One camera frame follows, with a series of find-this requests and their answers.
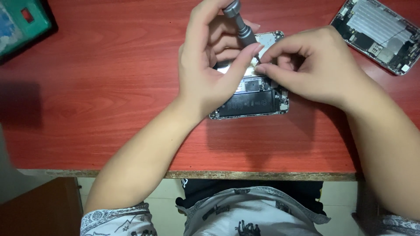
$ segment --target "green power supply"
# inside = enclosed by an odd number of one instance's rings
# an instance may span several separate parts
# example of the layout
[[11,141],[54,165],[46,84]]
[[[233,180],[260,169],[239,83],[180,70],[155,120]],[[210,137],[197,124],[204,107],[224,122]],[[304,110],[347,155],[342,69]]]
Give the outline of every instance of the green power supply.
[[39,0],[0,0],[0,60],[52,28]]

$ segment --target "red wooden table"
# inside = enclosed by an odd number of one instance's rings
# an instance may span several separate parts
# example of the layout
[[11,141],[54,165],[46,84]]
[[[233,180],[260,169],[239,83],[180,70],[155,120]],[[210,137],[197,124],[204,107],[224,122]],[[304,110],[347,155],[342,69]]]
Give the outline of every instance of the red wooden table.
[[[196,0],[50,0],[58,33],[0,67],[0,121],[24,173],[94,176],[177,94],[177,53]],[[343,0],[242,0],[259,32],[329,24]],[[420,25],[419,0],[383,3]],[[420,126],[420,63],[393,76],[358,63]],[[291,95],[286,115],[205,119],[168,178],[352,180],[360,164],[344,114]]]

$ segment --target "disassembled iphone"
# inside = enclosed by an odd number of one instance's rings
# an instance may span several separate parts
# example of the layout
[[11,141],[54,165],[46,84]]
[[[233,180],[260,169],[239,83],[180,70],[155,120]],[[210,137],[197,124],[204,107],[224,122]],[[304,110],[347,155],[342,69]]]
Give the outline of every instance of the disassembled iphone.
[[420,29],[376,0],[347,0],[331,25],[359,52],[396,75],[420,56]]
[[[256,34],[258,42],[264,45],[262,56],[275,42],[284,38],[281,31]],[[226,73],[230,62],[218,63],[214,67]],[[253,58],[235,94],[221,107],[210,113],[213,120],[232,119],[260,115],[285,114],[289,110],[288,91],[264,74],[254,71],[257,60]]]

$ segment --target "table edge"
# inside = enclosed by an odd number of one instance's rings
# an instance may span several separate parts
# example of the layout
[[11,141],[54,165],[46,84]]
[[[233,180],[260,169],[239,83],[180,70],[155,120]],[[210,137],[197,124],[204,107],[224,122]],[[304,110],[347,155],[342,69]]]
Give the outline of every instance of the table edge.
[[[96,177],[99,170],[18,169],[28,176]],[[361,173],[338,172],[242,172],[217,170],[169,170],[164,178],[299,180],[299,181],[362,181]]]

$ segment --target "forearm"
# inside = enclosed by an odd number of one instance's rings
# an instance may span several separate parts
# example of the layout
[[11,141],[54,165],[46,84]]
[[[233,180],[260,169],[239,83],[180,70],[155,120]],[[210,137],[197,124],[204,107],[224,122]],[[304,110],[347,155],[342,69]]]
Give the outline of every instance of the forearm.
[[346,112],[365,178],[387,209],[419,220],[420,132],[380,88],[360,92]]
[[158,186],[173,156],[200,119],[175,100],[106,163],[92,185],[86,212],[130,207]]

